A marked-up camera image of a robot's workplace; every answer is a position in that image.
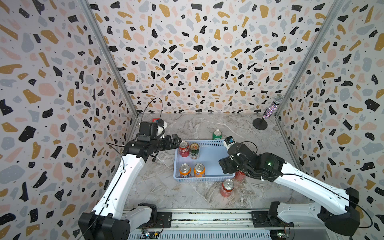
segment marble floor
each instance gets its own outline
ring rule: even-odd
[[[258,153],[271,152],[287,162],[293,160],[276,126],[274,118],[267,119],[268,127],[260,131],[252,126],[255,114],[174,114],[163,113],[167,122],[165,134],[177,134],[181,139],[212,139],[212,132],[220,129],[223,137],[233,136],[235,141],[252,141]],[[144,114],[144,121],[158,118],[159,114]],[[125,209],[139,203],[156,204],[159,209],[268,209],[272,201],[306,203],[301,194],[275,183],[246,177],[239,182],[235,178],[232,195],[224,198],[220,194],[221,182],[183,182],[173,178],[175,150],[162,151],[155,162],[148,159],[136,178],[127,198]]]

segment microphone grille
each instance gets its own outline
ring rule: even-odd
[[[276,104],[280,104],[282,103],[284,100],[284,96],[282,94],[277,94],[276,97],[275,97],[275,103]]]

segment terrazzo patterned wall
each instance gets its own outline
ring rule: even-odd
[[[383,4],[345,1],[280,116],[305,172],[359,191],[353,239],[383,239]]]
[[[0,238],[75,239],[126,142],[126,102],[74,1],[0,1]]]
[[[139,113],[154,97],[171,113],[258,113],[285,93],[333,1],[89,3]]]

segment red can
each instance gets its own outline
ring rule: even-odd
[[[189,145],[186,141],[181,141],[179,145],[179,154],[182,157],[188,157],[189,156]]]
[[[231,179],[225,179],[221,184],[220,193],[223,197],[229,197],[232,194],[234,188],[233,181]]]
[[[242,171],[237,171],[235,173],[235,178],[238,181],[242,181],[245,177],[246,177],[246,175]]]

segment blue plastic basket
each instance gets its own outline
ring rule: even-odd
[[[235,177],[235,174],[223,174],[218,161],[228,156],[227,149],[224,146],[224,140],[185,140],[189,146],[197,143],[200,149],[200,157],[191,159],[191,157],[182,157],[175,151],[175,164],[173,168],[173,178],[178,182],[210,182],[224,181]],[[201,162],[205,166],[205,177],[194,177],[193,167]],[[180,166],[187,163],[191,167],[191,177],[180,177]]]

